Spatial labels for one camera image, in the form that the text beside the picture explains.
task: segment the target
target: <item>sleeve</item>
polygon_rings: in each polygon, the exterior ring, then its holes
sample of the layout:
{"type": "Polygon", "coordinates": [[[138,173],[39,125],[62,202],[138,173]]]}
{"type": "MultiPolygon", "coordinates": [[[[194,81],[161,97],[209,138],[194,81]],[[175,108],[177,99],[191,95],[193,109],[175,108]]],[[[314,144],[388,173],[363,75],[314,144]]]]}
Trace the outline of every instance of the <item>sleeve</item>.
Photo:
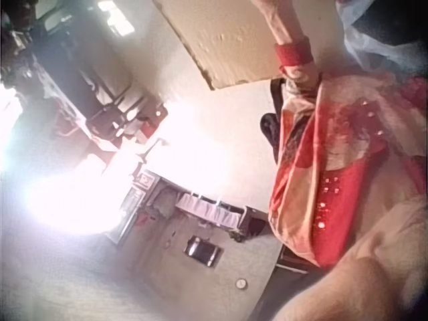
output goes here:
{"type": "Polygon", "coordinates": [[[287,79],[286,90],[297,96],[316,96],[320,74],[312,57],[309,39],[276,45],[280,70],[287,79]]]}

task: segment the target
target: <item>floor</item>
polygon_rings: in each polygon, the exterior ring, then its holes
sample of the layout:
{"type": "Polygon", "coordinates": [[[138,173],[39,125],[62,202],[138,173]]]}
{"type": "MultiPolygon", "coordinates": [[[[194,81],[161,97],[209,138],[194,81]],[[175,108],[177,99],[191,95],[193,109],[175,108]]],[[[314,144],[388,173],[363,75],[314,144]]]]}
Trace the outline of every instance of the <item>floor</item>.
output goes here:
{"type": "Polygon", "coordinates": [[[158,218],[134,227],[121,261],[135,282],[153,290],[176,320],[180,316],[194,321],[245,321],[274,270],[280,248],[268,229],[236,243],[225,231],[200,226],[195,218],[178,212],[169,220],[158,218]],[[193,235],[223,249],[214,267],[183,253],[193,235]],[[248,282],[244,291],[235,287],[239,278],[248,282]]]}

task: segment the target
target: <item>bright window light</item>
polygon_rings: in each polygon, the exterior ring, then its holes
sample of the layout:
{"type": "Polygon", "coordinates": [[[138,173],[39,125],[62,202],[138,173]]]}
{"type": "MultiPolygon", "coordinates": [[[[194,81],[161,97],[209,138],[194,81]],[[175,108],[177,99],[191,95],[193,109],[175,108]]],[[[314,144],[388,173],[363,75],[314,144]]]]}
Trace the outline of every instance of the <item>bright window light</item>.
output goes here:
{"type": "Polygon", "coordinates": [[[116,8],[116,5],[113,1],[100,1],[98,2],[98,7],[101,9],[101,11],[109,11],[116,8]]]}
{"type": "Polygon", "coordinates": [[[113,32],[123,37],[135,31],[135,28],[113,1],[100,1],[98,7],[101,11],[109,14],[107,24],[113,32]]]}
{"type": "Polygon", "coordinates": [[[0,173],[5,167],[4,154],[13,126],[22,114],[22,106],[16,91],[0,84],[0,173]]]}
{"type": "Polygon", "coordinates": [[[132,184],[123,164],[110,164],[103,172],[104,162],[90,154],[73,172],[32,184],[27,206],[40,222],[65,233],[109,231],[122,219],[120,206],[132,184]]]}

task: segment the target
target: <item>furniture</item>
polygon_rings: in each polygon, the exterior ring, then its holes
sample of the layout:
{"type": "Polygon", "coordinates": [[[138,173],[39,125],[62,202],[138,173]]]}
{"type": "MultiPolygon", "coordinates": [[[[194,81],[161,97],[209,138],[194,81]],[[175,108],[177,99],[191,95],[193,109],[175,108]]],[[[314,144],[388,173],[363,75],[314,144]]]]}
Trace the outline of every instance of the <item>furniture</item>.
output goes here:
{"type": "Polygon", "coordinates": [[[176,206],[226,230],[240,230],[250,218],[247,207],[243,213],[238,213],[191,194],[184,194],[176,206]]]}
{"type": "Polygon", "coordinates": [[[132,76],[129,74],[125,86],[114,94],[92,67],[92,60],[96,58],[94,54],[98,54],[98,57],[102,55],[101,48],[106,47],[106,44],[102,39],[102,32],[98,31],[87,13],[78,12],[75,17],[69,15],[64,21],[49,32],[41,32],[44,30],[44,24],[37,24],[31,47],[37,60],[36,70],[43,70],[43,73],[49,76],[42,77],[49,78],[48,84],[43,83],[50,86],[51,91],[59,90],[59,93],[53,96],[59,96],[63,100],[61,106],[68,116],[75,119],[77,126],[90,138],[96,137],[98,140],[118,145],[117,138],[144,108],[146,98],[143,95],[129,104],[126,97],[132,87],[132,76]],[[92,37],[97,37],[88,41],[81,25],[90,28],[92,37]],[[100,94],[110,101],[101,103],[98,98],[100,94]],[[128,106],[122,111],[123,108],[121,110],[119,106],[125,103],[128,106]]]}

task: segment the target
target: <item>black object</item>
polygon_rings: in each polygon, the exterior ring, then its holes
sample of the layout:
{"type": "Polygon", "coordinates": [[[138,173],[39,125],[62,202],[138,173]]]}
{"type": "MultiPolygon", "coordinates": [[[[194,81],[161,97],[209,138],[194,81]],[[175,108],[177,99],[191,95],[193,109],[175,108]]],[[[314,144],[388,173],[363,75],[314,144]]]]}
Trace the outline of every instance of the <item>black object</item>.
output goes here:
{"type": "Polygon", "coordinates": [[[190,238],[184,250],[188,256],[208,267],[213,266],[220,251],[220,247],[197,236],[192,236],[190,238]]]}
{"type": "Polygon", "coordinates": [[[278,152],[280,148],[280,124],[281,110],[284,103],[282,96],[282,85],[286,83],[284,78],[272,79],[270,82],[270,93],[274,101],[275,113],[267,113],[261,117],[260,129],[274,150],[275,163],[278,163],[278,152]]]}
{"type": "Polygon", "coordinates": [[[426,10],[420,0],[375,0],[353,26],[387,45],[425,38],[426,10]]]}

